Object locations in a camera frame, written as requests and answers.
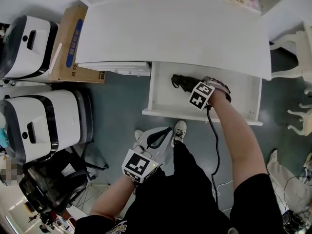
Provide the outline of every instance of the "person's right hand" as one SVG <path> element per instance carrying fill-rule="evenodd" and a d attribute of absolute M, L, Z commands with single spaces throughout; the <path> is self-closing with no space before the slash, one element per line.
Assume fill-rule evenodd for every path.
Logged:
<path fill-rule="evenodd" d="M 214 107 L 216 103 L 223 101 L 223 100 L 227 100 L 225 92 L 216 88 L 213 94 L 210 96 L 208 103 L 209 105 Z"/>

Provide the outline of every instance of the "gray floor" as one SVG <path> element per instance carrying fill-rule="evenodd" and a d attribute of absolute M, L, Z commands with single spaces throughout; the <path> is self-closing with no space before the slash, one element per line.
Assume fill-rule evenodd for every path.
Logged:
<path fill-rule="evenodd" d="M 287 70 L 297 65 L 296 60 L 279 51 L 272 52 L 273 71 Z M 122 76 L 107 73 L 105 84 L 85 84 L 92 96 L 94 113 L 94 143 L 88 147 L 90 161 L 101 165 L 105 161 L 109 169 L 97 173 L 96 183 L 114 183 L 122 174 L 121 164 L 135 141 L 134 131 L 151 129 L 159 126 L 174 127 L 177 119 L 150 117 L 142 115 L 142 109 L 147 107 L 149 95 L 148 77 Z M 262 99 L 259 120 L 262 127 L 252 127 L 259 141 L 265 161 L 268 161 L 273 148 L 279 150 L 278 159 L 295 175 L 302 171 L 302 165 L 310 152 L 311 137 L 298 136 L 286 128 L 287 124 L 300 123 L 296 116 L 288 115 L 287 109 L 299 110 L 298 104 L 312 104 L 312 98 L 303 94 L 305 84 L 302 78 L 276 78 L 263 81 Z M 187 134 L 184 143 L 194 155 L 198 165 L 207 176 L 216 168 L 215 137 L 210 126 L 200 121 L 187 120 Z M 230 156 L 221 130 L 215 123 L 219 134 L 219 150 L 221 166 L 215 176 L 216 184 L 232 179 Z M 173 159 L 165 172 L 173 173 Z M 192 186 L 191 181 L 185 181 L 186 186 Z M 232 184 L 219 188 L 219 208 L 230 208 L 233 204 Z"/>

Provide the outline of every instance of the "open drawer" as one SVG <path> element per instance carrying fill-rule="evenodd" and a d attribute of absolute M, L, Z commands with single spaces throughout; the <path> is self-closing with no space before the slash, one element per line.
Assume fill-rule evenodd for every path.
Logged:
<path fill-rule="evenodd" d="M 148 108 L 142 111 L 144 115 L 208 121 L 206 110 L 201 112 L 188 103 L 191 94 L 172 85 L 171 77 L 174 74 L 197 79 L 210 76 L 222 81 L 231 91 L 232 106 L 247 123 L 262 126 L 263 123 L 258 121 L 261 78 L 235 71 L 171 62 L 153 62 L 149 103 Z M 213 122 L 220 122 L 213 109 L 210 116 Z"/>

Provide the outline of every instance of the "white furniture leg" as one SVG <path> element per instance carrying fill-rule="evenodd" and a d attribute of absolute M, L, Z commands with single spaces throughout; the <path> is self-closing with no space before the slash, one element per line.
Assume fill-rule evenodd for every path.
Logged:
<path fill-rule="evenodd" d="M 309 94 L 309 92 L 312 92 L 312 88 L 306 88 L 305 90 L 304 90 L 304 93 L 307 95 L 307 94 Z"/>
<path fill-rule="evenodd" d="M 298 135 L 304 135 L 303 130 L 298 130 L 297 128 L 295 128 L 294 126 L 287 126 L 288 129 L 293 129 Z"/>
<path fill-rule="evenodd" d="M 298 40 L 298 37 L 296 34 L 285 35 L 281 37 L 280 39 L 278 39 L 275 44 L 271 45 L 270 50 L 278 49 L 288 41 L 296 42 L 297 40 Z"/>
<path fill-rule="evenodd" d="M 300 66 L 297 66 L 293 69 L 286 71 L 279 71 L 272 73 L 272 78 L 284 77 L 284 78 L 297 78 L 304 74 L 303 69 Z"/>
<path fill-rule="evenodd" d="M 299 104 L 299 107 L 301 108 L 312 108 L 312 105 L 302 105 L 301 103 Z"/>
<path fill-rule="evenodd" d="M 298 115 L 301 116 L 302 118 L 306 115 L 306 113 L 303 112 L 293 112 L 292 110 L 287 110 L 287 112 L 291 115 Z"/>

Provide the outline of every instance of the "black shirt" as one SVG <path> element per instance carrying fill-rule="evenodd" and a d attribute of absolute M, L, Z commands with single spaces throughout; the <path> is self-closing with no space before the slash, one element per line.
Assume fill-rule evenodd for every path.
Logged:
<path fill-rule="evenodd" d="M 216 206 L 211 191 L 200 183 L 165 180 L 156 172 L 140 185 L 136 199 L 124 221 L 115 223 L 92 215 L 77 221 L 75 234 L 207 233 L 227 234 L 234 227 L 239 234 L 277 234 L 282 232 L 282 217 L 270 178 L 255 175 L 234 192 L 229 220 Z"/>

